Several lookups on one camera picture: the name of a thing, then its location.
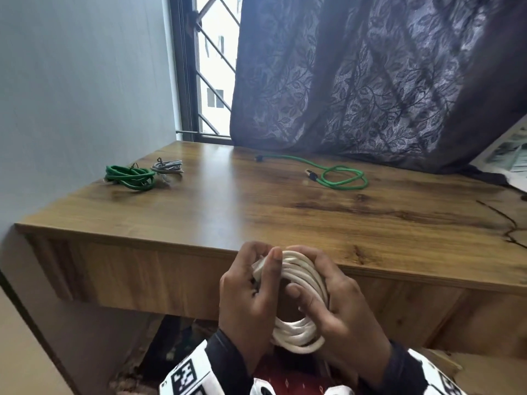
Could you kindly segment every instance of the bright green cable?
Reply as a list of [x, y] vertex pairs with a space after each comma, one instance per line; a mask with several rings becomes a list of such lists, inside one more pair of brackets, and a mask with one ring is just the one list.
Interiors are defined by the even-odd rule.
[[[298, 156], [292, 156], [292, 155], [273, 155], [273, 154], [258, 155], [256, 157], [256, 160], [262, 161], [265, 158], [292, 159], [292, 160], [297, 160], [299, 162], [314, 166], [318, 169], [321, 169], [323, 172], [320, 174], [320, 177], [318, 177], [318, 175], [315, 174], [314, 179], [312, 179], [312, 176], [309, 174], [310, 171], [306, 171], [306, 173], [308, 174], [310, 179], [316, 181], [318, 184], [322, 186], [332, 188], [333, 190], [362, 190], [368, 185], [368, 180], [365, 178], [363, 171], [360, 171], [358, 169], [353, 169], [351, 167], [347, 167], [346, 165], [335, 165], [332, 167], [325, 167], [325, 166], [318, 165], [314, 162], [311, 162], [310, 160], [300, 158]], [[346, 179], [346, 180], [341, 180], [339, 182], [332, 182], [326, 179], [326, 174], [328, 174], [329, 172], [350, 172], [350, 173], [355, 174], [355, 176], [350, 177], [349, 179]], [[349, 184], [359, 179], [363, 181], [362, 184], [346, 186], [346, 184]]]
[[148, 191], [154, 188], [155, 172], [140, 167], [107, 166], [104, 179], [108, 182], [118, 182], [123, 186], [137, 191]]

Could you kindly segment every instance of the wooden table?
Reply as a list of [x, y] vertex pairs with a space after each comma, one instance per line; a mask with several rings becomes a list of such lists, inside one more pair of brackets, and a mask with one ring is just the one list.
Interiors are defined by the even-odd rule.
[[[412, 346], [527, 358], [527, 202], [466, 177], [346, 161], [370, 185], [335, 191], [305, 165], [175, 142], [171, 185], [98, 180], [17, 223], [59, 297], [217, 318], [218, 282], [250, 239], [324, 249], [359, 282], [385, 331]], [[330, 166], [338, 159], [311, 156]]]

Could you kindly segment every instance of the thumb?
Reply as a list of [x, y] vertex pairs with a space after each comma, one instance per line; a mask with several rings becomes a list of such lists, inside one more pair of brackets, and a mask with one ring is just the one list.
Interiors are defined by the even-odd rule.
[[319, 330], [324, 326], [324, 322], [333, 318], [333, 314], [326, 308], [326, 305], [301, 285], [288, 284], [286, 293], [296, 301], [302, 312], [313, 320]]
[[274, 305], [278, 304], [278, 292], [282, 276], [282, 250], [274, 247], [269, 251], [262, 268], [259, 295], [261, 299]]

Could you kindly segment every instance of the tabletop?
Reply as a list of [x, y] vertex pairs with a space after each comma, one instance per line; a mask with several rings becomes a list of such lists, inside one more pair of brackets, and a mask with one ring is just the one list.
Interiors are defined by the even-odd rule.
[[[305, 244], [325, 250], [348, 274], [527, 294], [527, 249], [520, 245], [527, 244], [527, 202], [516, 191], [459, 175], [302, 155], [365, 172], [368, 187], [338, 191], [309, 180], [306, 165], [256, 162], [259, 153], [174, 142], [137, 162], [182, 159], [181, 179], [157, 179], [148, 192], [100, 179], [17, 226], [233, 255], [251, 239]], [[512, 221], [517, 230], [510, 235], [520, 244], [504, 235]]]

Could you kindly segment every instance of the black sleeve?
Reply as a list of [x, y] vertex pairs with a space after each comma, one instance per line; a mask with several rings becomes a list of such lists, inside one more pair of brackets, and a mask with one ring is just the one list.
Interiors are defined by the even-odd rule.
[[359, 395], [423, 395], [428, 382], [423, 366], [399, 344], [392, 343], [392, 354], [383, 376], [383, 383], [376, 391], [359, 378]]
[[225, 395], [248, 395], [254, 379], [231, 340], [218, 329], [208, 340], [205, 353]]

